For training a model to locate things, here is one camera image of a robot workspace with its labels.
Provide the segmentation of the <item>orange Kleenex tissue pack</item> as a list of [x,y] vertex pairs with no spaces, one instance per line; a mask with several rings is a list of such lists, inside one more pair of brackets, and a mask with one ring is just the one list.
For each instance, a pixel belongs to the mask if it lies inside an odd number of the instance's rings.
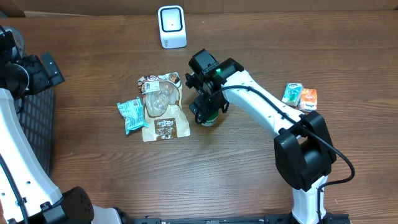
[[315,111],[318,105],[316,89],[304,88],[297,108],[301,111]]

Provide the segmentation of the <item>green lid jar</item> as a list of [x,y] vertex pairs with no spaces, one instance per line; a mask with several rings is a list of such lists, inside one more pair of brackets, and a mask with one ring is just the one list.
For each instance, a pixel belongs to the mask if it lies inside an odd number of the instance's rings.
[[214,113],[213,115],[211,115],[207,121],[203,122],[201,125],[202,126],[212,126],[216,123],[218,117],[218,113]]

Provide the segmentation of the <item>clear snack bag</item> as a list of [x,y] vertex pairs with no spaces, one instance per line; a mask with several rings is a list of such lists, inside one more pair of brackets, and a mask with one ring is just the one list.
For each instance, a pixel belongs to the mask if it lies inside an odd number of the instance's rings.
[[148,124],[142,129],[144,142],[190,135],[190,125],[182,109],[182,81],[177,72],[144,76],[137,85]]

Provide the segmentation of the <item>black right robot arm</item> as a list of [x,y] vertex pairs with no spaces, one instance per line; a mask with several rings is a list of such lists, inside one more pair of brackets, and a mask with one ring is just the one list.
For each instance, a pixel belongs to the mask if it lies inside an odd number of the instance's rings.
[[189,106],[197,124],[211,125],[230,104],[245,111],[274,140],[275,164],[293,188],[291,223],[329,223],[322,185],[336,161],[324,118],[312,111],[304,114],[263,89],[237,61],[218,62],[207,50],[189,61],[185,75],[188,88],[198,92]]

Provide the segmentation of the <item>teal snack packet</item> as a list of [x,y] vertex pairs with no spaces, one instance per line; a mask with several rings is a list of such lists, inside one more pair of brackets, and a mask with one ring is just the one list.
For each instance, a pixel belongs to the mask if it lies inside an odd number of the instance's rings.
[[124,103],[117,103],[118,111],[124,118],[125,133],[128,135],[131,131],[148,127],[144,118],[144,106],[139,97],[128,100]]

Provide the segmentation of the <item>teal Kleenex tissue pack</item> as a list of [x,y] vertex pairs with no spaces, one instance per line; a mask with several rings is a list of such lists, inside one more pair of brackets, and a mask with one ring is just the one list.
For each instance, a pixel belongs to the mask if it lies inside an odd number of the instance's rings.
[[282,102],[286,105],[296,107],[300,101],[302,91],[303,85],[301,83],[287,83],[282,96]]

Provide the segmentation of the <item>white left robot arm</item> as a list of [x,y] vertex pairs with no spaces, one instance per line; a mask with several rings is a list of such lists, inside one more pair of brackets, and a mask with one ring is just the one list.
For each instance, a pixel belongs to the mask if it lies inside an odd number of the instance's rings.
[[93,205],[81,187],[64,193],[50,180],[22,130],[17,100],[61,84],[50,53],[25,56],[13,29],[1,29],[1,204],[8,223],[127,223],[116,208]]

